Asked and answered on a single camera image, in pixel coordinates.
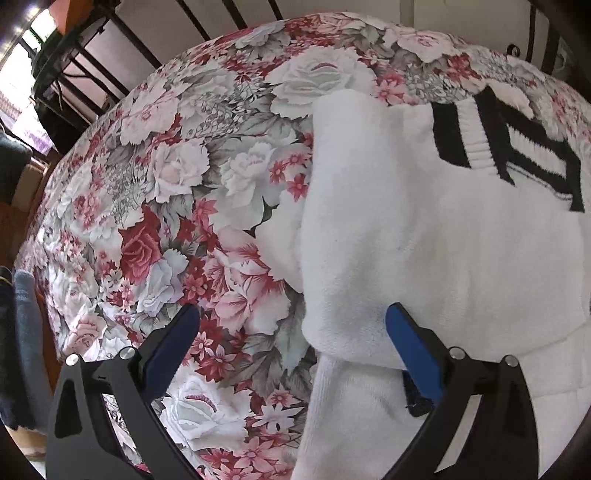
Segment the white fabric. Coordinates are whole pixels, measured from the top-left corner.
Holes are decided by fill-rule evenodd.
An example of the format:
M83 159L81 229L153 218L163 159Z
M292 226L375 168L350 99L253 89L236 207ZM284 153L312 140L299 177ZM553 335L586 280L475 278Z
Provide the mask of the white fabric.
M430 105L349 90L316 103L303 330L324 355L294 480L381 479L414 436L398 374L380 368L404 367L384 327L395 301L474 358L518 356L544 395L541 471L555 460L591 403L577 396L590 377L591 237L584 215L537 192L439 159Z
M457 104L457 120L470 167L479 174L498 176L478 106L473 98Z

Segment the metal screw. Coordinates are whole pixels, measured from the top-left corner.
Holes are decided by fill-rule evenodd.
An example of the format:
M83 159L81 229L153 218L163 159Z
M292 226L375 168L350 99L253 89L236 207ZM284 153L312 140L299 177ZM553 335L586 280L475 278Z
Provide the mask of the metal screw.
M505 357L505 363L510 367L516 367L517 365L519 365L519 360L517 360L517 357L513 355L507 355Z
M466 358L466 352L458 346L451 347L449 354L454 360L464 360Z
M80 360L80 357L75 353L68 355L68 358L66 358L66 365L73 367L78 363L78 360Z
M123 360L129 360L130 358L133 358L134 355L135 355L135 348L133 348L132 346L126 346L125 348L122 348L121 351L119 352L119 356Z

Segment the pink rose print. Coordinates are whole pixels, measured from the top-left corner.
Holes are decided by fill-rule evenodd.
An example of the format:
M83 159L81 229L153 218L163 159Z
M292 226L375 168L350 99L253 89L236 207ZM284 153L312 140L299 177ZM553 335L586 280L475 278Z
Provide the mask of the pink rose print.
M90 145L88 146L88 150L84 157L85 160L87 160L88 158L92 158L92 155L94 155L95 150L99 146L104 134L105 132L103 131L103 129L99 128L99 130L92 136L92 138L90 139Z
M234 371L235 368L232 362L236 358L235 353L226 354L224 348L218 345L214 352L209 347L205 349L207 357L201 361L198 373L203 375L209 382L215 380L216 382L222 380L228 372Z
M287 432L296 423L292 417L302 410L303 407L283 408L279 405L263 405L261 407L262 413L255 416L256 422L252 426L256 428L267 425L267 428L270 430L275 429L278 432Z
M294 465L290 465L289 463L283 462L281 460L273 467L274 472L269 475L269 480L289 480L291 477L291 472L294 469Z
M205 350L210 347L213 343L213 340L207 338L206 332L200 332L193 340L193 344L189 349L190 355L198 356L200 360L205 358Z
M234 463L238 458L234 457L232 452L227 452L225 450L220 450L217 448L209 449L210 453L202 453L200 457L205 460L211 467L215 470L219 470L222 465L228 466L233 468Z
M193 301L205 293L203 277L194 277L192 275L185 277L183 289L186 291L187 301Z
M98 262L97 265L99 269L99 275L101 278L105 278L114 269L117 268L117 265L115 265L115 262L113 262L112 260L109 260L108 262Z
M222 465L221 470L218 471L217 474L219 475L220 480L259 480L261 477L260 473L252 471L252 467L230 469L225 465Z
M271 173L269 176L271 183L285 181L285 164L282 161L277 160L269 169L269 172Z
M195 202L195 208L193 209L193 222L198 225L209 225L209 216L213 213L217 213L215 204L215 200L206 200L205 198Z
M60 232L60 246L61 251L63 251L69 260L74 260L82 253L82 243L80 239L71 232L63 231Z
M252 313L248 298L243 294L229 291L217 302L217 315L224 320L223 325L231 331L239 329Z
M287 390L275 390L269 395L269 399L267 400L268 405L282 405L285 408L291 407L299 402L300 401Z
M134 330L127 332L127 338L132 343L134 347L139 347L142 343L144 343L144 335Z
M205 263L205 274L211 281L212 289L216 295L222 296L230 290L230 287L226 282L226 269L223 265L221 255L216 255L215 253Z
M462 55L456 55L454 57L447 57L447 64L449 68L445 70L443 73L449 77L450 80L454 82L460 82L462 79L480 79L481 76L478 75L472 67L470 66L470 57L467 53L463 53ZM439 73L439 69L433 70L435 73Z
M285 445L287 442L290 441L290 436L288 434L284 432L278 432L277 430L270 430L266 426L259 427L259 431L261 432L261 437L263 437L266 440L273 441L273 447Z
M123 237L121 271L134 284L145 280L150 266L162 258L158 243L160 221L147 205L142 206L142 211L144 220L129 230L120 230Z
M437 60L443 54L457 55L449 35L432 31L417 31L413 28L398 29L398 46L411 51L425 63Z
M304 183L306 175L298 173L293 180L287 182L287 191L293 195L294 201L297 202L300 197L306 198L308 195L308 185Z
M81 221L84 230L88 230L96 221L96 214L101 206L96 190L91 188L86 195L78 195L72 205L74 218Z
M192 242L193 241L193 232L197 229L197 226L191 220L187 220L186 218L179 217L178 219L179 219L180 226L178 227L176 241L177 242L184 242L184 241ZM170 237L170 235L171 235L170 227L168 225L166 225L163 229L164 233L166 232L166 229L168 229L167 237Z
M197 242L205 243L208 252L217 246L217 235L213 233L213 225L201 225Z
M123 279L117 290L109 292L107 298L113 305L123 307L127 311L135 303L134 292L126 278Z
M305 37L304 32L316 32L322 22L320 15L307 15L301 18L292 18L285 23L285 31L292 37Z
M242 347L244 347L244 344L246 343L246 339L248 338L248 335L246 334L246 332L244 331L244 328L237 331L234 335L232 335L232 338L230 338L230 345L232 345L235 349L235 351L243 356L249 356L247 353L243 353Z
M84 157L82 157L82 155L80 154L74 154L72 155L72 158L70 159L70 164L68 165L68 169L70 171L77 171L80 166L82 165L82 162L84 162Z
M306 165L306 160L311 156L312 155L308 152L294 152L285 159L285 162L288 165Z
M201 331L207 333L207 338L211 338L214 344L224 339L223 329L219 325L219 319L215 316L215 312L204 314L201 317L200 327Z
M64 353L78 353L84 355L93 343L103 336L107 324L103 317L96 313L89 313L81 318L80 322L66 339Z
M279 460L277 451L272 448L273 442L260 443L258 437L250 440L244 449L236 453L240 457L235 464L235 468L247 468L253 466L259 472L272 472L273 466L271 462Z
M416 101L408 95L404 76L398 70L389 70L378 77L373 96L389 105L399 105L401 103L416 104Z
M304 132L304 145L309 149L314 148L314 134L312 132Z

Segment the black metal bed frame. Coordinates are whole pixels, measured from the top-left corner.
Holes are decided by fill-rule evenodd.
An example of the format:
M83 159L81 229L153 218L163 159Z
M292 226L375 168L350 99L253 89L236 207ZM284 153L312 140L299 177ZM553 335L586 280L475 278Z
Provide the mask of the black metal bed frame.
M193 11L189 8L184 0L175 0L179 7L183 10L185 15L189 18L189 20L193 23L201 37L204 41L211 40L211 36L205 29L205 27L201 24L201 22L197 19ZM275 0L268 0L268 3L275 15L277 20L283 20L283 16L277 5ZM242 16L240 10L234 3L233 0L222 0L222 4L232 17L234 24L239 30L244 28L248 28L244 17ZM95 5L97 11L100 13L100 16L105 19L103 25L101 25L98 29L100 32L108 21L113 22L113 24L117 27L117 29L129 40L129 42L144 56L146 60L154 67L159 68L161 67L162 63L156 56L149 50L149 48L140 40L140 38L127 26L127 24L117 15L115 10L111 8L107 2L104 0L95 0ZM33 36L37 39L40 45L43 45L43 39L32 29L28 29ZM25 48L28 55L31 58L34 58L37 52L27 44L24 39L21 39L20 44ZM73 119L71 115L65 115L62 111L62 108L56 108L55 105L52 105L50 102L44 98L43 93L47 90L44 87L49 87L54 82L46 82L47 76L54 76L55 80L58 81L58 84L61 83L65 88L67 88L82 104L88 107L92 112L96 115L103 115L105 111L100 105L94 103L91 98L88 97L84 92L82 92L76 85L74 85L70 78L72 77L84 77L88 78L93 81L101 90L103 90L113 101L118 102L120 99L117 94L115 94L105 82L97 78L94 74L92 74L84 65L82 65L77 59L77 54L80 54L84 59L86 59L96 70L99 71L109 82L111 82L124 96L129 94L129 89L119 81L109 70L107 70L93 55L88 52L88 50L78 41L78 39L74 39L73 44L73 52L70 53L68 56L68 61L66 65L69 63L74 64L81 72L81 75L72 75L64 73L63 69L61 71L56 71L54 68L54 63L59 59L63 52L60 51L58 48L55 54L51 54L47 61L44 63L43 67L39 71L37 77L37 81L34 86L34 90L36 90L36 94L34 95L34 100L36 102L42 103L47 108L52 110L56 115L58 115L62 120L66 121L68 124L74 127L80 127L80 121L78 119Z

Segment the gray cloth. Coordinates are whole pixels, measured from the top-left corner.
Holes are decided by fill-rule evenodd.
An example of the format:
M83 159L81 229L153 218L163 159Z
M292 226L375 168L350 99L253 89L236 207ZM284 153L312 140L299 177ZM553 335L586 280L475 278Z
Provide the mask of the gray cloth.
M43 360L43 318L35 296L35 279L24 270L13 278L18 353L36 430L47 432L53 394Z

